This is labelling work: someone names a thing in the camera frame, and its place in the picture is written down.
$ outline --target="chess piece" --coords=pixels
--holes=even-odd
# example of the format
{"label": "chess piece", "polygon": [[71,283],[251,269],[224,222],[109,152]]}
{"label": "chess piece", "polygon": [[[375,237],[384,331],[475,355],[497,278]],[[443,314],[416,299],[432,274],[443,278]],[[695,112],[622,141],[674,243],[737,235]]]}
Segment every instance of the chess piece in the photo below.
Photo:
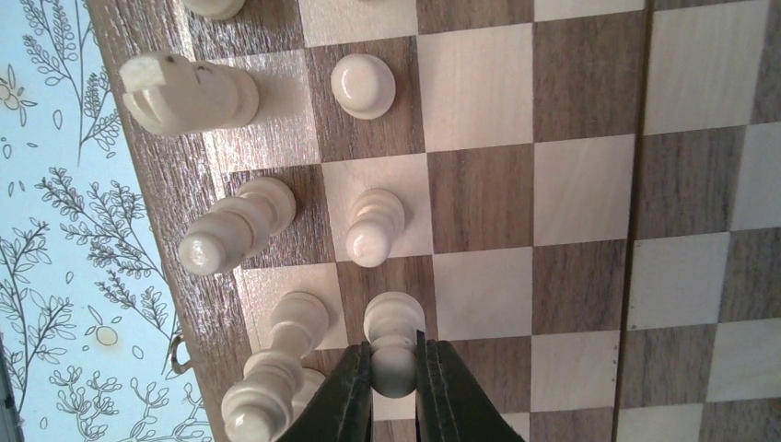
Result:
{"label": "chess piece", "polygon": [[212,20],[231,18],[244,6],[244,0],[181,0],[181,2],[194,14]]}
{"label": "chess piece", "polygon": [[377,267],[391,254],[404,230],[404,207],[393,193],[373,189],[361,193],[350,211],[347,255],[361,267]]}
{"label": "chess piece", "polygon": [[379,295],[368,303],[364,334],[371,343],[371,386],[388,398],[415,390],[417,331],[425,332],[423,308],[401,292]]}
{"label": "chess piece", "polygon": [[196,219],[179,245],[181,264],[201,276],[232,270],[257,255],[296,216],[296,198],[280,180],[264,177],[216,202]]}
{"label": "chess piece", "polygon": [[333,68],[331,90],[345,112],[360,120],[372,120],[391,108],[396,98],[396,79],[379,58],[354,53]]}
{"label": "chess piece", "polygon": [[328,330],[328,311],[308,293],[288,293],[272,311],[272,342],[250,356],[244,379],[228,389],[222,417],[232,442],[267,442],[293,423],[294,398],[301,406],[321,382],[301,367],[301,357],[322,342]]}
{"label": "chess piece", "polygon": [[240,127],[258,111],[255,81],[235,67],[150,52],[125,63],[120,77],[125,106],[155,135]]}

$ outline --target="white chess piece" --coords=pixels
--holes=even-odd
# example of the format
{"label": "white chess piece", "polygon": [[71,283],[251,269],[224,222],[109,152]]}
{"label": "white chess piece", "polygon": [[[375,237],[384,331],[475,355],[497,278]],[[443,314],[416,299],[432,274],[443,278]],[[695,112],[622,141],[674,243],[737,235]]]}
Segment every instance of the white chess piece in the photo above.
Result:
{"label": "white chess piece", "polygon": [[295,420],[294,401],[302,409],[301,403],[311,399],[307,395],[314,394],[314,384],[322,381],[307,374],[300,361],[320,345],[328,330],[328,311],[322,302],[308,293],[289,293],[276,305],[270,321],[271,346],[250,356],[244,379],[228,389],[222,400],[225,430],[232,442],[279,437]]}
{"label": "white chess piece", "polygon": [[235,67],[150,52],[125,63],[120,77],[124,105],[152,134],[240,127],[258,112],[255,81]]}
{"label": "white chess piece", "polygon": [[393,242],[404,230],[404,206],[391,192],[373,189],[361,193],[349,214],[347,255],[362,267],[377,267],[391,254]]}
{"label": "white chess piece", "polygon": [[379,58],[353,53],[333,68],[331,91],[345,112],[360,120],[372,120],[391,108],[396,79]]}
{"label": "white chess piece", "polygon": [[425,332],[423,308],[401,292],[379,295],[368,303],[364,334],[371,343],[371,386],[388,398],[415,390],[417,331]]}
{"label": "white chess piece", "polygon": [[280,180],[264,177],[216,202],[196,219],[179,245],[181,264],[201,276],[232,270],[257,255],[293,222],[296,198]]}
{"label": "white chess piece", "polygon": [[226,20],[238,14],[244,0],[181,0],[194,14],[212,20]]}

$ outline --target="chessboard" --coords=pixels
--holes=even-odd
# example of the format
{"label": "chessboard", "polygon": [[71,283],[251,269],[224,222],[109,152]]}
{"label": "chessboard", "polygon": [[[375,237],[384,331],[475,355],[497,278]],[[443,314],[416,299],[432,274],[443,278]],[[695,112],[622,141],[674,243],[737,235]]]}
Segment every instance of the chessboard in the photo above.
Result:
{"label": "chessboard", "polygon": [[[415,297],[427,336],[453,342],[530,442],[651,440],[639,437],[684,427],[689,438],[670,440],[718,441],[765,421],[778,432],[777,399],[760,398],[781,396],[777,374],[762,371],[781,348],[781,234],[753,221],[781,221],[777,204],[731,214],[759,210],[741,189],[781,191],[759,164],[781,163],[778,124],[746,128],[779,121],[779,1],[664,0],[652,12],[643,0],[247,0],[226,21],[175,0],[88,3],[115,95],[119,66],[159,50],[239,67],[260,90],[239,129],[156,137],[121,109],[216,440],[222,395],[290,291],[331,313],[305,361],[325,374],[364,340],[372,297]],[[376,120],[350,117],[331,92],[350,53],[395,76],[396,99]],[[753,83],[735,87],[751,69]],[[673,72],[680,87],[665,83]],[[760,84],[769,91],[756,104]],[[726,91],[721,101],[712,90]],[[739,109],[715,110],[727,103]],[[293,191],[293,224],[233,273],[184,272],[187,226],[261,176]],[[408,220],[390,258],[367,269],[349,260],[344,235],[349,207],[374,188],[395,193]],[[763,297],[750,301],[749,289]],[[681,291],[693,294],[684,302]],[[743,345],[754,353],[735,353]],[[709,361],[725,352],[714,374]],[[729,389],[741,357],[765,361],[764,393]],[[758,401],[733,402],[748,399]],[[412,395],[375,395],[373,413],[373,440],[415,440]],[[700,436],[701,422],[717,428]]]}

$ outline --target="white pawn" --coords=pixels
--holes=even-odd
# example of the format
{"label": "white pawn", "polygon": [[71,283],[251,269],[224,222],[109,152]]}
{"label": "white pawn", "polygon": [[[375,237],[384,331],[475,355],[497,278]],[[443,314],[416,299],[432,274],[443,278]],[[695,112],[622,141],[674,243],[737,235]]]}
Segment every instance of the white pawn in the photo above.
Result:
{"label": "white pawn", "polygon": [[255,81],[235,67],[150,52],[125,63],[120,77],[124,105],[155,135],[241,127],[258,112]]}
{"label": "white pawn", "polygon": [[201,276],[232,270],[268,245],[296,217],[296,197],[280,180],[264,177],[216,202],[196,219],[179,245],[188,272]]}
{"label": "white pawn", "polygon": [[415,390],[417,331],[425,332],[423,308],[401,292],[379,295],[368,303],[364,334],[371,343],[371,386],[387,398]]}
{"label": "white pawn", "polygon": [[300,360],[320,345],[328,330],[322,302],[308,293],[289,293],[276,305],[270,321],[271,347],[250,356],[244,379],[222,400],[225,430],[232,442],[276,439],[296,418],[294,402],[302,410],[302,402],[309,401],[322,382],[307,374]]}
{"label": "white pawn", "polygon": [[194,14],[212,20],[226,20],[238,14],[244,0],[182,0]]}
{"label": "white pawn", "polygon": [[393,193],[373,189],[361,193],[349,214],[347,255],[361,267],[377,267],[391,254],[404,230],[404,206]]}
{"label": "white pawn", "polygon": [[345,112],[360,120],[372,120],[391,108],[396,98],[396,79],[379,58],[354,53],[333,68],[331,90]]}

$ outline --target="rook chess piece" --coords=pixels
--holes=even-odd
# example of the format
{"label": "rook chess piece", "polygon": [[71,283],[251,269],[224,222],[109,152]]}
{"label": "rook chess piece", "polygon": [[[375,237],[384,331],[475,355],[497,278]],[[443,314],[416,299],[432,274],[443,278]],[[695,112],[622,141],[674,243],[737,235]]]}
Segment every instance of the rook chess piece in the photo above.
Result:
{"label": "rook chess piece", "polygon": [[255,81],[235,67],[150,52],[125,63],[120,77],[125,106],[155,135],[240,127],[258,111]]}
{"label": "rook chess piece", "polygon": [[362,267],[377,267],[391,254],[404,230],[404,207],[393,193],[373,189],[361,193],[350,211],[347,254]]}
{"label": "rook chess piece", "polygon": [[227,272],[257,255],[296,216],[296,198],[280,180],[264,177],[216,202],[196,219],[179,245],[187,271],[201,276]]}
{"label": "rook chess piece", "polygon": [[423,308],[401,292],[383,293],[368,303],[364,334],[371,343],[371,386],[388,398],[415,390],[417,331],[425,332]]}
{"label": "rook chess piece", "polygon": [[279,437],[322,383],[301,367],[301,357],[322,342],[328,311],[308,293],[288,293],[271,314],[271,347],[250,356],[244,379],[228,389],[222,417],[232,442],[268,442]]}
{"label": "rook chess piece", "polygon": [[194,14],[212,20],[225,20],[238,14],[244,0],[182,0]]}
{"label": "rook chess piece", "polygon": [[354,53],[333,68],[331,90],[345,112],[360,120],[372,120],[391,108],[396,98],[396,79],[379,58]]}

